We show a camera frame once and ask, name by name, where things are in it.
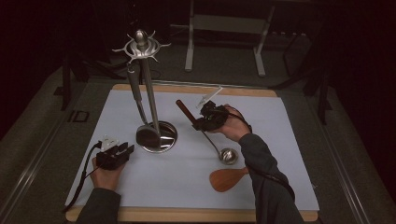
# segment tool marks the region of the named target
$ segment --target gray carpet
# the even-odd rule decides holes
[[[173,45],[158,54],[160,63],[151,62],[156,82],[208,83],[264,89],[287,77],[277,41],[271,36],[262,54],[268,77],[257,77],[251,49],[196,46],[193,71],[184,72],[186,46]],[[30,188],[15,205],[9,223],[64,223],[61,210],[82,156],[89,144],[107,94],[116,81],[92,72],[89,83],[73,82],[74,101],[68,110],[60,111],[62,99],[52,93],[62,85],[61,70],[43,85],[21,118],[1,142],[0,202],[5,201],[23,169],[49,143],[38,173]],[[330,91],[328,124],[317,118],[318,97],[305,97],[304,82],[278,91],[290,116],[297,143],[318,197],[319,216],[323,223],[395,223],[396,208],[367,156],[362,142],[340,105],[336,92]],[[67,122],[71,110],[89,111],[85,123]],[[348,201],[348,191],[337,171],[334,154],[341,158],[342,168],[359,196],[366,220],[359,219]]]

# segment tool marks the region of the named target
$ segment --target person's left hand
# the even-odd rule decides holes
[[[90,174],[93,185],[96,188],[116,190],[119,184],[120,174],[122,169],[125,167],[124,163],[116,170],[105,170],[97,168]],[[96,157],[92,159],[93,169],[96,168]]]

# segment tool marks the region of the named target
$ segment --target ladle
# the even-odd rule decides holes
[[[161,136],[156,129],[151,127],[146,119],[145,112],[142,106],[142,95],[139,89],[138,74],[132,71],[132,67],[128,67],[128,79],[131,84],[134,100],[136,101],[139,110],[140,118],[143,120],[144,125],[137,128],[136,143],[143,147],[159,148],[161,145]]]
[[[186,115],[186,117],[191,121],[192,126],[194,126],[196,119],[190,112],[190,110],[181,102],[181,100],[176,101],[177,106],[180,108],[180,110]],[[207,134],[201,130],[201,133],[204,134],[204,136],[209,140],[210,144],[215,148],[219,160],[226,164],[226,165],[232,165],[238,160],[238,152],[233,149],[233,148],[224,148],[222,151],[219,151],[219,149],[216,147],[216,145],[210,140],[210,138],[207,136]]]
[[[247,174],[247,167],[242,169],[221,169],[212,172],[209,176],[209,181],[214,190],[224,192],[233,188]]]

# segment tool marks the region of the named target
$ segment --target spatula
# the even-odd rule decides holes
[[[224,192],[235,186],[246,174],[248,174],[247,167],[242,169],[221,169],[212,172],[209,180],[213,189],[218,192]]]

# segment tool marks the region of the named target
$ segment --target dark background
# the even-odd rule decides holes
[[[70,49],[106,61],[106,50],[122,47],[125,34],[136,26],[126,21],[142,18],[140,26],[157,29],[165,39],[169,35],[166,24],[188,24],[188,1],[151,0],[129,10],[136,2],[140,1],[2,1],[0,137],[45,79],[61,66],[63,56]],[[329,41],[323,43],[331,43],[335,51],[331,86],[336,89],[394,201],[395,10],[395,3],[354,0],[339,10],[325,9],[334,20],[328,31]],[[293,18],[292,13],[287,8],[278,10],[271,29],[288,29],[282,24]]]

